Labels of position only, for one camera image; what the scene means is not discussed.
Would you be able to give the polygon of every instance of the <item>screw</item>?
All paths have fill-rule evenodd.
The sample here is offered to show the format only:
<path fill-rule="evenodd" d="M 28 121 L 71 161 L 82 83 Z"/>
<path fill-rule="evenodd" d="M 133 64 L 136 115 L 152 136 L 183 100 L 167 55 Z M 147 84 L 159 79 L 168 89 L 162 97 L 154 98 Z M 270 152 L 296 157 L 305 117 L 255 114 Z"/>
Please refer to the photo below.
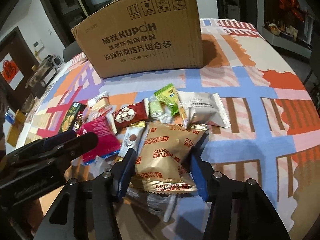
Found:
<path fill-rule="evenodd" d="M 69 179 L 68 180 L 68 184 L 69 185 L 73 185 L 73 184 L 75 184 L 77 182 L 77 180 L 75 179 L 75 178 L 72 178 L 72 179 Z"/>
<path fill-rule="evenodd" d="M 214 172 L 213 175 L 214 175 L 214 177 L 217 178 L 217 179 L 222 177 L 222 173 L 221 173 L 221 172 L 218 172 L 218 171 Z"/>
<path fill-rule="evenodd" d="M 104 177 L 105 179 L 106 178 L 109 178 L 111 176 L 111 172 L 110 171 L 105 171 L 103 174 L 102 174 L 102 177 Z"/>
<path fill-rule="evenodd" d="M 254 179 L 248 179 L 250 185 L 255 185 L 257 182 Z"/>

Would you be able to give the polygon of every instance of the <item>orange patch on tablecloth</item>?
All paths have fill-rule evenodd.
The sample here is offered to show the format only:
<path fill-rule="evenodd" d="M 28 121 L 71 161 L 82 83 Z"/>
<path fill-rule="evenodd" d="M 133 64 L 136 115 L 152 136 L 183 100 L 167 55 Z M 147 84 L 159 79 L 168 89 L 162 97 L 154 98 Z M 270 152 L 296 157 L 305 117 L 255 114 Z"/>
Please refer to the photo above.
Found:
<path fill-rule="evenodd" d="M 209 67 L 230 66 L 216 38 L 210 34 L 202 34 L 203 62 Z"/>
<path fill-rule="evenodd" d="M 279 73 L 275 70 L 268 70 L 263 73 L 263 78 L 271 83 L 272 88 L 306 90 L 298 76 L 290 72 Z"/>
<path fill-rule="evenodd" d="M 67 76 L 64 79 L 64 81 L 62 82 L 62 84 L 57 88 L 57 91 L 55 92 L 54 97 L 62 96 L 66 91 L 68 91 L 68 88 L 70 86 L 72 86 L 76 82 L 75 78 L 81 72 L 84 64 L 79 65 L 78 67 L 76 67 L 75 69 L 71 70 L 67 74 Z"/>
<path fill-rule="evenodd" d="M 231 35 L 221 35 L 221 36 L 226 40 L 226 42 L 229 44 L 233 52 L 237 55 L 242 65 L 244 65 L 245 67 L 248 67 L 248 66 L 254 67 L 256 65 L 256 63 L 250 59 L 251 56 L 246 54 L 247 51 L 241 48 L 241 44 L 238 43 L 237 39 L 235 39 Z"/>
<path fill-rule="evenodd" d="M 275 99 L 276 103 L 283 108 L 281 119 L 289 125 L 287 134 L 294 135 L 320 129 L 320 120 L 315 107 L 310 105 L 309 100 Z"/>
<path fill-rule="evenodd" d="M 113 106 L 116 105 L 116 110 L 118 110 L 121 108 L 122 105 L 133 104 L 136 96 L 137 96 L 137 92 L 109 96 L 109 102 Z"/>

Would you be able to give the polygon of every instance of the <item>patterned tablecloth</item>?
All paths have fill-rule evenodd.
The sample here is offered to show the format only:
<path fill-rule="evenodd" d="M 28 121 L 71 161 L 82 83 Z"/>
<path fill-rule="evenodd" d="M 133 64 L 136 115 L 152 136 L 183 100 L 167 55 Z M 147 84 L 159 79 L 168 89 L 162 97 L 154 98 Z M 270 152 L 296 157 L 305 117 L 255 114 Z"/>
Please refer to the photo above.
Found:
<path fill-rule="evenodd" d="M 320 213 L 316 109 L 294 71 L 251 24 L 221 19 L 200 23 L 204 68 L 101 80 L 89 62 L 77 62 L 41 99 L 27 142 L 55 135 L 73 101 L 86 104 L 103 91 L 109 92 L 114 109 L 140 102 L 169 83 L 182 91 L 219 93 L 232 126 L 209 127 L 203 160 L 231 179 L 256 179 L 291 239 L 300 240 Z M 200 239 L 209 210 L 210 203 L 199 196 L 179 198 L 174 222 L 162 234 L 168 239 Z"/>

